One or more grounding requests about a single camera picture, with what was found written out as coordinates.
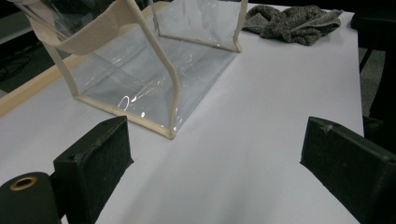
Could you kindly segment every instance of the clear plastic bag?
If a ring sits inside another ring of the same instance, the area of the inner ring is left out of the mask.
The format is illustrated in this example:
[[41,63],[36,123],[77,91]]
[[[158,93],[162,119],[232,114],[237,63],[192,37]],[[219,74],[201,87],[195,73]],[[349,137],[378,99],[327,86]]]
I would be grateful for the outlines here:
[[170,139],[241,50],[246,0],[68,1],[15,3],[77,99]]

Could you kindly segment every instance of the white tabletop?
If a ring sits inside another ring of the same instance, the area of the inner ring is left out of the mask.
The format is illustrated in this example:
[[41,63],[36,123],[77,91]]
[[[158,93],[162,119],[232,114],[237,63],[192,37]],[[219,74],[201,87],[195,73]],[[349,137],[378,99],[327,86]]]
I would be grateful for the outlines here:
[[[134,164],[97,223],[358,223],[299,163],[309,116],[363,134],[351,17],[311,47],[242,32],[243,52],[176,139],[129,124]],[[51,174],[61,152],[112,117],[54,82],[0,118],[0,183]]]

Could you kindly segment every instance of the black cable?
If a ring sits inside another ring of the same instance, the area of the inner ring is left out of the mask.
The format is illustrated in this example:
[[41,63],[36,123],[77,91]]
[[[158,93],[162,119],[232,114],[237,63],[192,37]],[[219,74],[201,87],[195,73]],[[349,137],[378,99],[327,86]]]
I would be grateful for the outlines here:
[[21,56],[11,63],[4,63],[4,65],[0,68],[0,81],[4,81],[16,76],[30,61],[30,57]]

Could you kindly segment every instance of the gray cloth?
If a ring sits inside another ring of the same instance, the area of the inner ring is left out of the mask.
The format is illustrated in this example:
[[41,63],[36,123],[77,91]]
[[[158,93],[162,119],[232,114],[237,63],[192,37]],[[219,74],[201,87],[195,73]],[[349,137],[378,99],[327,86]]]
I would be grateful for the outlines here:
[[338,17],[342,13],[336,9],[327,12],[317,6],[290,7],[284,11],[255,6],[247,13],[243,30],[266,39],[311,46],[341,25]]

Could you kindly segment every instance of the black chair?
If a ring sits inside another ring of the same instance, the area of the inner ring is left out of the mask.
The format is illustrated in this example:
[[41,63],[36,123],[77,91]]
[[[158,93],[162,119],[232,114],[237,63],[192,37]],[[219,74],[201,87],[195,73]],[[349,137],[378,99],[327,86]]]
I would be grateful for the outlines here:
[[350,23],[358,30],[359,46],[367,48],[360,70],[373,49],[386,52],[381,81],[370,108],[370,118],[381,120],[383,127],[373,140],[381,147],[396,152],[396,1],[380,7],[358,10]]

